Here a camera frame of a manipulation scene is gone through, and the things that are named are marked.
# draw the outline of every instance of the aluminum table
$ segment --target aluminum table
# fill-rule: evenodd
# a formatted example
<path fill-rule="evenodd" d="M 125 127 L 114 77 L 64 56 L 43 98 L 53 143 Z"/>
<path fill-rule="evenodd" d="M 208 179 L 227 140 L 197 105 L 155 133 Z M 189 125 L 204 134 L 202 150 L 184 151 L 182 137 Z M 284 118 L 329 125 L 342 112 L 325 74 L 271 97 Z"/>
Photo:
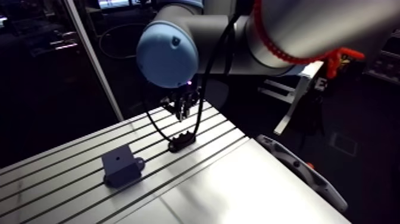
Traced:
<path fill-rule="evenodd" d="M 193 129 L 162 108 L 168 136 Z M 103 183 L 101 155 L 128 144 L 142 180 Z M 0 223 L 349 223 L 261 145 L 205 102 L 197 142 L 167 151 L 145 114 L 0 170 Z"/>

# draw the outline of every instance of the blue joint cap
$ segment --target blue joint cap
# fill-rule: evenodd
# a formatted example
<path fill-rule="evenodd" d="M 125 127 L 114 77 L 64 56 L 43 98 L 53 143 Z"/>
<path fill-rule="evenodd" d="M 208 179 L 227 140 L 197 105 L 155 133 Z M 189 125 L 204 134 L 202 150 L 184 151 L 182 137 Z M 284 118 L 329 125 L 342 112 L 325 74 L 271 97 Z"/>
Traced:
<path fill-rule="evenodd" d="M 158 0 L 157 3 L 181 3 L 203 8 L 203 0 Z"/>
<path fill-rule="evenodd" d="M 199 67 L 192 38 L 167 21 L 156 21 L 145 29 L 137 45 L 136 61 L 146 79 L 163 88 L 185 85 Z"/>

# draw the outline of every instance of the dark background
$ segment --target dark background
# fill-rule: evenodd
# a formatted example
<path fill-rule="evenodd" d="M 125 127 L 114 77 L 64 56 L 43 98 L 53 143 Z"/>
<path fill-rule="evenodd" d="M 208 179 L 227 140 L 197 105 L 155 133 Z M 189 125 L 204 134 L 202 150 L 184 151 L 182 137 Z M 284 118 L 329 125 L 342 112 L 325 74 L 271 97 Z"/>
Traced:
<path fill-rule="evenodd" d="M 238 1 L 251 10 L 251 1 Z M 143 113 L 139 88 L 143 81 L 135 59 L 113 60 L 101 53 L 98 36 L 127 23 L 146 24 L 144 9 L 110 9 L 83 16 L 92 45 L 127 119 Z M 114 55 L 135 53 L 142 26 L 115 30 L 104 39 Z M 374 57 L 384 33 L 356 41 L 354 48 Z M 32 56 L 27 35 L 0 31 L 1 151 L 0 167 L 117 123 L 82 45 Z M 307 135 L 291 123 L 282 136 L 273 134 L 289 105 L 259 94 L 263 77 L 218 77 L 229 87 L 220 111 L 248 136 L 277 139 L 304 161 L 311 162 L 349 204 L 345 216 L 353 223 L 400 223 L 400 88 L 362 74 L 364 63 L 352 63 L 329 86 L 322 105 L 325 135 Z M 293 85 L 298 78 L 284 78 Z M 150 106 L 157 106 L 162 89 L 154 88 Z M 213 101 L 210 89 L 208 100 Z M 329 145 L 333 134 L 357 143 L 355 156 Z"/>

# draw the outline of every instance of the monitor screen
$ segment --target monitor screen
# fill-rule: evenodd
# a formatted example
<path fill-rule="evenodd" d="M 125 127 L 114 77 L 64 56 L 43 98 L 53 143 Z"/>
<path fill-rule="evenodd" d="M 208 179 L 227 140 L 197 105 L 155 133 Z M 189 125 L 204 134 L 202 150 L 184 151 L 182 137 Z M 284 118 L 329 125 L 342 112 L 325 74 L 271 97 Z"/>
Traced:
<path fill-rule="evenodd" d="M 129 0 L 99 0 L 101 9 L 128 6 Z"/>

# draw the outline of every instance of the metal plate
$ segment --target metal plate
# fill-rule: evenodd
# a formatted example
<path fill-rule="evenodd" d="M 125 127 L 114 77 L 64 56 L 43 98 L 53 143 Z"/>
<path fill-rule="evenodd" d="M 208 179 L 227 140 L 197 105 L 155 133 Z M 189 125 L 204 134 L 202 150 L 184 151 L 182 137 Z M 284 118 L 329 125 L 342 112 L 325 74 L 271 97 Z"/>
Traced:
<path fill-rule="evenodd" d="M 181 123 L 166 111 L 151 112 L 163 132 L 175 136 L 193 129 L 197 109 Z M 141 115 L 87 136 L 86 141 L 81 138 L 2 169 L 0 223 L 105 222 L 143 206 L 154 199 L 155 188 L 196 165 L 203 152 L 214 153 L 244 138 L 207 102 L 202 121 L 196 144 L 177 154 L 166 152 L 167 141 Z M 102 182 L 100 156 L 123 144 L 147 160 L 143 178 L 136 185 L 110 189 Z"/>

